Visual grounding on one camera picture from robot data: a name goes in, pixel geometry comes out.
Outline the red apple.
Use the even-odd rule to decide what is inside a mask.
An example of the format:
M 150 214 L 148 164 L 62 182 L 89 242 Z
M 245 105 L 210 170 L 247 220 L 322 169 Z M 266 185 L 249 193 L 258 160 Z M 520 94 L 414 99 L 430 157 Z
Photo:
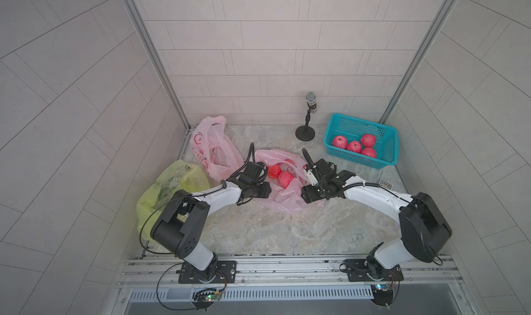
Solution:
M 279 164 L 274 164 L 268 167 L 268 177 L 270 179 L 277 179 L 282 173 L 282 168 Z
M 361 153 L 364 147 L 362 146 L 360 142 L 352 141 L 347 145 L 346 149 L 353 153 Z
M 364 147 L 372 147 L 373 148 L 376 145 L 376 142 L 377 142 L 376 136 L 375 135 L 371 135 L 371 134 L 365 134 L 360 139 L 360 143 Z
M 338 135 L 333 138 L 332 145 L 339 149 L 346 149 L 348 146 L 348 140 L 345 136 Z
M 288 171 L 282 171 L 277 177 L 279 186 L 286 189 L 290 183 L 295 179 L 294 175 Z
M 361 152 L 362 155 L 365 155 L 367 157 L 371 157 L 371 158 L 377 158 L 378 155 L 375 151 L 375 149 L 373 149 L 372 147 L 365 147 L 362 152 Z

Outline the pink strawberry print plastic bag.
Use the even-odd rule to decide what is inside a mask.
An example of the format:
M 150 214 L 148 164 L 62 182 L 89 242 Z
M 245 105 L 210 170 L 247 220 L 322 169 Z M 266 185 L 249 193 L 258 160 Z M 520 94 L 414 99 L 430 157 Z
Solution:
M 193 131 L 190 146 L 207 174 L 217 182 L 227 180 L 244 164 L 243 157 L 225 134 L 224 116 L 206 117 Z

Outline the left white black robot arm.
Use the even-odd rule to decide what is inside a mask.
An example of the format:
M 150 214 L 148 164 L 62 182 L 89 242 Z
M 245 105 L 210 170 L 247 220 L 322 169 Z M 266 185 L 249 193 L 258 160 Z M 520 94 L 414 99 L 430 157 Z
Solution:
M 149 215 L 140 231 L 148 231 L 149 237 L 167 250 L 166 254 L 185 261 L 200 281 L 210 282 L 217 275 L 218 256 L 200 242 L 208 215 L 268 198 L 272 189 L 267 176 L 268 167 L 256 160 L 251 143 L 243 165 L 220 186 L 203 193 L 177 191 Z

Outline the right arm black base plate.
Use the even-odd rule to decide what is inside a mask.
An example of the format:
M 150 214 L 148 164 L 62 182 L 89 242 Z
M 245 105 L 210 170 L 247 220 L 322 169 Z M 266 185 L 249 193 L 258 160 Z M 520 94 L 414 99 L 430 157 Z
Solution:
M 340 265 L 340 271 L 350 282 L 397 282 L 404 276 L 399 265 L 392 269 L 384 268 L 376 260 L 347 259 Z

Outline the plain pink plastic bag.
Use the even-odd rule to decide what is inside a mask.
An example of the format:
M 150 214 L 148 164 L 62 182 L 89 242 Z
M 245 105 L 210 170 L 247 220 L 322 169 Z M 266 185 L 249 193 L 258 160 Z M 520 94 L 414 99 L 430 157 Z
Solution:
M 295 177 L 286 189 L 279 186 L 277 179 L 267 177 L 265 180 L 270 183 L 272 192 L 269 198 L 255 198 L 260 205 L 288 214 L 298 214 L 303 209 L 324 206 L 325 200 L 307 204 L 301 196 L 301 189 L 310 184 L 304 169 L 306 161 L 303 158 L 281 149 L 258 150 L 255 158 L 267 167 L 279 164 L 282 171 L 288 171 Z

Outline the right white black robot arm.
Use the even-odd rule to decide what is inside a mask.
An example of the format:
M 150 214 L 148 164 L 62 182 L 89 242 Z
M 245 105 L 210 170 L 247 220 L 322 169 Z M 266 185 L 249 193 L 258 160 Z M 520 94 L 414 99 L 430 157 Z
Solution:
M 337 171 L 332 162 L 314 162 L 306 149 L 305 172 L 310 184 L 301 189 L 306 203 L 342 199 L 360 202 L 395 220 L 400 236 L 390 243 L 380 243 L 367 255 L 360 272 L 375 281 L 384 280 L 388 272 L 413 259 L 442 265 L 438 257 L 452 237 L 452 229 L 434 200 L 426 193 L 409 195 L 388 190 L 378 183 L 367 182 L 350 171 Z

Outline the yellow-green plastic bag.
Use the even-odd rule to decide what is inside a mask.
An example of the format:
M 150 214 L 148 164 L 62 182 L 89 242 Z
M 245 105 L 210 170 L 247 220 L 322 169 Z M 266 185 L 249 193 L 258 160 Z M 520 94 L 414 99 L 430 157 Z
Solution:
M 196 164 L 182 160 L 175 161 L 166 168 L 156 181 L 142 194 L 136 205 L 138 232 L 143 240 L 152 241 L 150 232 L 159 218 L 162 209 L 149 220 L 149 216 L 161 205 L 171 200 L 175 192 L 203 193 L 210 188 L 207 175 Z

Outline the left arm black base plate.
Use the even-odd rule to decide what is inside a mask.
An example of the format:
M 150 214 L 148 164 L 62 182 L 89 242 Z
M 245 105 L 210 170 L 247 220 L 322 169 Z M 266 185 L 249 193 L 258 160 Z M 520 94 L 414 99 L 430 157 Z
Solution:
M 215 267 L 200 271 L 188 262 L 184 262 L 179 271 L 179 284 L 225 284 L 234 283 L 236 261 L 218 261 Z

